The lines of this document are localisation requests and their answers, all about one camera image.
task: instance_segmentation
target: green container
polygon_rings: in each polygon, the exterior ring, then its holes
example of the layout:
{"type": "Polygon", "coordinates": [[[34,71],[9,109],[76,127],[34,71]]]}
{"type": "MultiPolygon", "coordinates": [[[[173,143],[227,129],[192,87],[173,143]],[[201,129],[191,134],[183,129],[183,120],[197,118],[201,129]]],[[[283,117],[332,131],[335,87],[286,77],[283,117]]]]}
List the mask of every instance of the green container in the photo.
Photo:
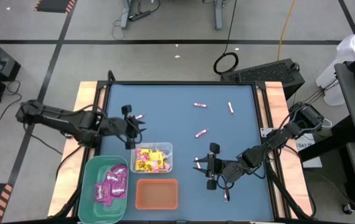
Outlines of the green container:
{"type": "MultiPolygon", "coordinates": [[[[78,217],[83,223],[112,224],[121,220],[126,210],[126,198],[114,199],[110,207],[95,202],[95,184],[103,182],[107,172],[118,164],[128,167],[126,160],[120,156],[95,156],[87,162],[78,211],[78,217]]],[[[126,190],[128,190],[128,181],[126,177],[126,190]]]]}

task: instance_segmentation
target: orange container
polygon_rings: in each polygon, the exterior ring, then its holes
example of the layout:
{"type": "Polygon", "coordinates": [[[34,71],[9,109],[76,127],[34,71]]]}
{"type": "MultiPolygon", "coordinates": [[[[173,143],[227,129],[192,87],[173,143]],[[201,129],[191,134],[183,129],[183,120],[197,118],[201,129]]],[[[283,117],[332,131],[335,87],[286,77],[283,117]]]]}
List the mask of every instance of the orange container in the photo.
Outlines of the orange container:
{"type": "Polygon", "coordinates": [[[178,181],[175,179],[141,179],[136,189],[136,208],[140,210],[177,209],[178,181]]]}

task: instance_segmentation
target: black keyboard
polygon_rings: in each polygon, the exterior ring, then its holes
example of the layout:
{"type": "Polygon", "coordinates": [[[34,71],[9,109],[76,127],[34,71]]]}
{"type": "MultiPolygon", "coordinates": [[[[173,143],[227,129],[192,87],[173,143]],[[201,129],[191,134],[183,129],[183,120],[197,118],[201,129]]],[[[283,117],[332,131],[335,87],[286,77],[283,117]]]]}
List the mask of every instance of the black keyboard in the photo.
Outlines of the black keyboard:
{"type": "Polygon", "coordinates": [[[237,81],[240,76],[242,81],[280,81],[283,84],[291,83],[295,80],[292,71],[287,67],[286,63],[273,63],[254,69],[243,69],[236,71],[235,74],[229,76],[229,81],[237,81]]]}

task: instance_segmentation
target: pink candy wrapper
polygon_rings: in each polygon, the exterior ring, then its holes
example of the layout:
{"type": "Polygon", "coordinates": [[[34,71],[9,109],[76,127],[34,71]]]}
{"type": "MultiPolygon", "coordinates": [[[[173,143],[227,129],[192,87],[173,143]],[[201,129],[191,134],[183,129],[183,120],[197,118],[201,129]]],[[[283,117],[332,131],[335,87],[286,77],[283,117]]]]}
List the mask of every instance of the pink candy wrapper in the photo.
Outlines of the pink candy wrapper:
{"type": "Polygon", "coordinates": [[[113,172],[107,172],[107,175],[105,176],[104,182],[109,181],[111,183],[113,182],[121,182],[122,181],[122,176],[119,176],[118,174],[114,174],[113,172]]]}
{"type": "Polygon", "coordinates": [[[111,172],[113,172],[116,175],[122,175],[123,177],[128,176],[128,168],[125,165],[116,165],[111,168],[111,172]]]}
{"type": "Polygon", "coordinates": [[[126,184],[122,182],[114,183],[111,187],[111,196],[120,197],[126,191],[126,184]]]}
{"type": "Polygon", "coordinates": [[[108,182],[99,183],[95,185],[95,201],[105,202],[111,196],[111,184],[108,182]]]}
{"type": "Polygon", "coordinates": [[[95,201],[109,207],[114,199],[126,198],[127,176],[127,166],[120,164],[112,167],[104,182],[95,184],[95,201]]]}

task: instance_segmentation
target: wooden table frame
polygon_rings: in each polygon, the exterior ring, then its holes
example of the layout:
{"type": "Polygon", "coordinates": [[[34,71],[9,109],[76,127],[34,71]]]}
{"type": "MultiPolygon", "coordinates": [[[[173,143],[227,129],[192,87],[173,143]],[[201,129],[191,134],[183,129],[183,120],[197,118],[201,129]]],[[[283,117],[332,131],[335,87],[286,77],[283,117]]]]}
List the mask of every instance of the wooden table frame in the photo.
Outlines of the wooden table frame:
{"type": "MultiPolygon", "coordinates": [[[[99,88],[100,82],[81,82],[75,101],[74,111],[83,108],[84,106],[93,104],[93,100],[99,102],[98,107],[103,108],[105,105],[106,89],[99,89],[99,93],[96,96],[96,91],[99,88]]],[[[257,89],[258,103],[260,108],[260,114],[262,117],[263,127],[270,127],[269,123],[273,127],[279,127],[284,118],[288,115],[288,108],[285,101],[283,87],[280,82],[266,82],[264,86],[257,89]]],[[[291,139],[287,142],[287,145],[296,149],[295,140],[291,139]]],[[[74,139],[66,140],[63,156],[64,159],[74,149],[77,148],[77,142],[74,139]]],[[[80,173],[82,170],[83,158],[92,157],[94,150],[79,150],[73,156],[71,156],[59,170],[59,175],[55,183],[52,201],[49,208],[49,216],[56,214],[68,201],[70,196],[77,188],[79,182],[80,173]]],[[[300,160],[296,154],[291,152],[287,148],[282,149],[280,156],[280,164],[272,162],[273,168],[276,170],[276,166],[281,167],[283,181],[287,191],[295,199],[295,202],[303,209],[303,211],[311,215],[312,208],[306,188],[305,178],[301,168],[300,160]]],[[[295,218],[295,214],[287,209],[286,204],[282,200],[282,196],[276,186],[274,186],[274,198],[277,205],[277,217],[280,218],[295,218]]]]}

